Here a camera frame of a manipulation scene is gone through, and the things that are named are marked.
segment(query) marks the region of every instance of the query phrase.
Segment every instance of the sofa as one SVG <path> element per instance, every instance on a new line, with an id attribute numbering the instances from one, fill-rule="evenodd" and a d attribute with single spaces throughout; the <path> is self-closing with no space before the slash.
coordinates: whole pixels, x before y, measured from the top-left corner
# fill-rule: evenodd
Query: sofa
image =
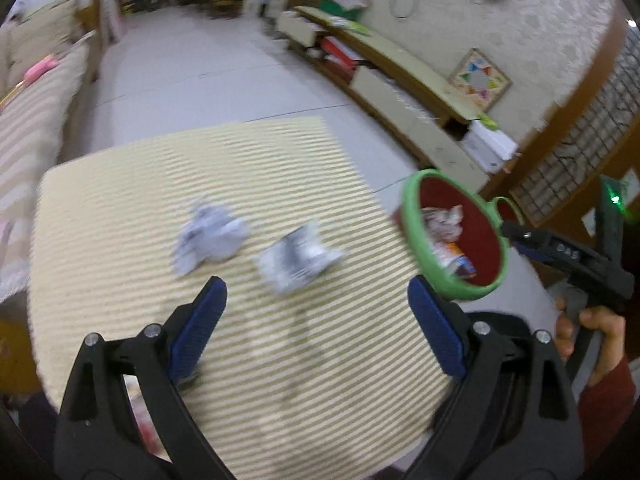
<path id="1" fill-rule="evenodd" d="M 100 62 L 98 35 L 79 15 L 76 0 L 57 0 L 0 27 L 0 98 L 46 55 L 60 60 L 0 112 L 0 221 L 12 225 L 0 254 L 0 318 L 23 326 L 38 184 L 72 158 Z"/>

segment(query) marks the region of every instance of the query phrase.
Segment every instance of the pink toy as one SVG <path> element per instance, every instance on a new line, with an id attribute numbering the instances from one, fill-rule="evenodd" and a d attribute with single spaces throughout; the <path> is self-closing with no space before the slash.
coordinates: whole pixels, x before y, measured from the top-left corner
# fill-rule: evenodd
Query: pink toy
<path id="1" fill-rule="evenodd" d="M 25 85 L 30 85 L 35 83 L 38 79 L 40 79 L 44 74 L 46 74 L 52 68 L 57 67 L 60 62 L 49 54 L 43 60 L 40 60 L 35 65 L 33 65 L 27 72 L 24 73 L 24 77 L 22 81 L 24 81 Z"/>

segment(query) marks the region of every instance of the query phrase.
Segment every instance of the metal bolt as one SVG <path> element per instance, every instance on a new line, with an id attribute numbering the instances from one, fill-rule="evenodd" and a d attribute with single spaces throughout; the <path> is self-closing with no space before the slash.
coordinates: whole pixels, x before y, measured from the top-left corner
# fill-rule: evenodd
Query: metal bolt
<path id="1" fill-rule="evenodd" d="M 546 330 L 538 330 L 536 332 L 536 339 L 540 341 L 543 345 L 551 343 L 551 334 Z"/>
<path id="2" fill-rule="evenodd" d="M 152 323 L 151 325 L 145 326 L 145 335 L 147 337 L 158 337 L 161 330 L 162 327 L 158 325 L 158 323 Z"/>
<path id="3" fill-rule="evenodd" d="M 476 321 L 474 323 L 474 332 L 480 335 L 487 335 L 491 332 L 491 327 L 484 321 Z"/>
<path id="4" fill-rule="evenodd" d="M 84 338 L 84 344 L 87 346 L 93 346 L 99 340 L 100 340 L 100 336 L 95 332 L 91 332 L 90 334 L 87 334 L 86 337 Z"/>

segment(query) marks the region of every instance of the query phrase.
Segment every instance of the yellow striped table surface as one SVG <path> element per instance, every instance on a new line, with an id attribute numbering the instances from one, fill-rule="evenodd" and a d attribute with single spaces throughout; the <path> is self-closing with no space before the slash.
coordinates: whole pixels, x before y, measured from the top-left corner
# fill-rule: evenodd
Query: yellow striped table surface
<path id="1" fill-rule="evenodd" d="M 228 262 L 178 279 L 171 254 L 201 199 L 248 219 L 252 234 Z M 347 256 L 275 296 L 255 258 L 313 219 Z M 59 407 L 87 333 L 133 336 L 217 275 L 226 311 L 183 395 L 202 433 L 240 480 L 362 478 L 420 438 L 449 382 L 407 303 L 417 273 L 319 118 L 142 140 L 44 176 L 30 285 L 38 371 Z"/>

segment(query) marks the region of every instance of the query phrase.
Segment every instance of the floor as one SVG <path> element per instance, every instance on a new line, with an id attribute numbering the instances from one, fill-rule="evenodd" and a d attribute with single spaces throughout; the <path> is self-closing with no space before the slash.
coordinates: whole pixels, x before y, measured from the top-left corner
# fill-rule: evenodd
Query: floor
<path id="1" fill-rule="evenodd" d="M 320 116 L 382 205 L 399 205 L 413 159 L 257 18 L 209 20 L 171 7 L 127 18 L 93 86 L 82 153 L 231 121 Z"/>

